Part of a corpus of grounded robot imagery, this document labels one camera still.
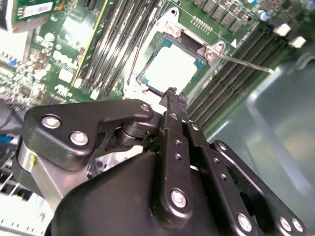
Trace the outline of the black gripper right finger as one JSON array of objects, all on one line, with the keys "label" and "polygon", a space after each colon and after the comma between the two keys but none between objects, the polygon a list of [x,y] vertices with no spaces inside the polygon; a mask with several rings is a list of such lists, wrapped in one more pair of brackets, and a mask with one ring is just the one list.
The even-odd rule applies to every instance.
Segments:
[{"label": "black gripper right finger", "polygon": [[193,163],[198,166],[222,236],[307,236],[305,224],[224,142],[208,143],[178,96]]}]

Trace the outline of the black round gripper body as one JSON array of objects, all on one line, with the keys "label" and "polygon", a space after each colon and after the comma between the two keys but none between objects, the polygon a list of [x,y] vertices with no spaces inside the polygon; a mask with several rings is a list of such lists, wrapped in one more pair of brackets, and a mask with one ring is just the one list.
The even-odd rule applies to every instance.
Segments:
[{"label": "black round gripper body", "polygon": [[75,187],[60,202],[50,226],[53,236],[233,236],[235,231],[208,197],[201,174],[191,170],[193,213],[178,229],[152,211],[158,156],[139,154]]}]

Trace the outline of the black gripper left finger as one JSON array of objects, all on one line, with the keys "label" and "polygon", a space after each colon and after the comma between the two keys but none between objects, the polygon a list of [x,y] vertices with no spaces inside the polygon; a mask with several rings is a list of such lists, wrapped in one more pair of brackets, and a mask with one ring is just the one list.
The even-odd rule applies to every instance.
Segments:
[{"label": "black gripper left finger", "polygon": [[139,154],[154,153],[159,165],[152,211],[160,222],[187,223],[193,191],[179,94],[170,88],[162,96],[163,114],[139,99],[31,108],[24,117],[15,162],[55,215],[75,187]]}]

